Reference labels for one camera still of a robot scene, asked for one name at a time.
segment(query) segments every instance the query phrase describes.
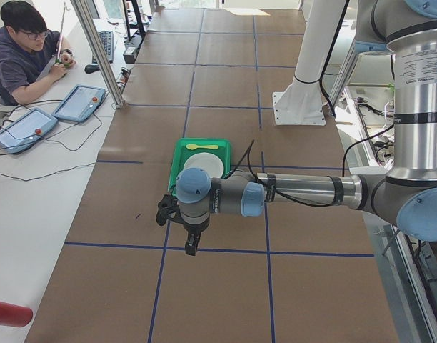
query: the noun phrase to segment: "black hair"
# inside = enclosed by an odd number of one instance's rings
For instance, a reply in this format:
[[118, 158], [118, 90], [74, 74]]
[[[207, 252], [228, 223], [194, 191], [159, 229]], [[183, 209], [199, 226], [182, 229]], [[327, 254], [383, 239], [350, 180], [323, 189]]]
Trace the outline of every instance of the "black hair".
[[40, 34], [47, 31], [42, 15], [26, 1], [8, 1], [0, 11], [4, 26], [10, 26], [15, 32], [20, 29]]

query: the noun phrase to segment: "red cylinder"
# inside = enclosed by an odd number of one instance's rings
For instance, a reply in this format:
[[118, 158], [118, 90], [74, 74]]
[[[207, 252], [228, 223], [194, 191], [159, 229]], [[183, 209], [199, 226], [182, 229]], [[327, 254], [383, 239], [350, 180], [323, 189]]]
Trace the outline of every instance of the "red cylinder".
[[28, 307], [0, 302], [0, 325], [24, 327], [33, 318], [33, 311]]

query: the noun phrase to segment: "hand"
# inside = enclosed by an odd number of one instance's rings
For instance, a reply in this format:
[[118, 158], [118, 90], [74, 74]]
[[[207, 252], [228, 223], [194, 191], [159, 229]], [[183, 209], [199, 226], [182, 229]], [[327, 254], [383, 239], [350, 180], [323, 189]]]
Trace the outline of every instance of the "hand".
[[76, 61], [74, 61], [73, 56], [71, 56], [68, 52], [64, 51], [60, 56], [61, 63], [65, 65], [66, 68], [71, 68]]
[[51, 75], [55, 81], [61, 79], [66, 75], [66, 68], [61, 63], [55, 63], [49, 71], [49, 75]]

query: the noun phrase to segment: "wristwatch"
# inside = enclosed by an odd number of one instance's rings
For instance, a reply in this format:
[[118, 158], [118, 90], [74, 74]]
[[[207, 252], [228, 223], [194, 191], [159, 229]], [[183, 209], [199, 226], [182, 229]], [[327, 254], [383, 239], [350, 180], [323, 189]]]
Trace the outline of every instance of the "wristwatch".
[[68, 54], [70, 54], [71, 57], [73, 56], [73, 52], [72, 52], [71, 50], [69, 50], [69, 49], [63, 49], [63, 50], [61, 50], [61, 53], [64, 53], [64, 52], [67, 52]]

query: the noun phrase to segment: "glasses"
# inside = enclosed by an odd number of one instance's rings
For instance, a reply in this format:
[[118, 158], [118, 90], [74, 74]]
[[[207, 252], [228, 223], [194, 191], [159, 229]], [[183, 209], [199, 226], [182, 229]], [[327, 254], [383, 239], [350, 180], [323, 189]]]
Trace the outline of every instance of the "glasses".
[[25, 35], [28, 36], [28, 39], [32, 40], [32, 41], [36, 41], [38, 38], [44, 39], [47, 37], [48, 32], [41, 32], [40, 34], [33, 34], [31, 32], [25, 32], [20, 30], [21, 32], [23, 32]]

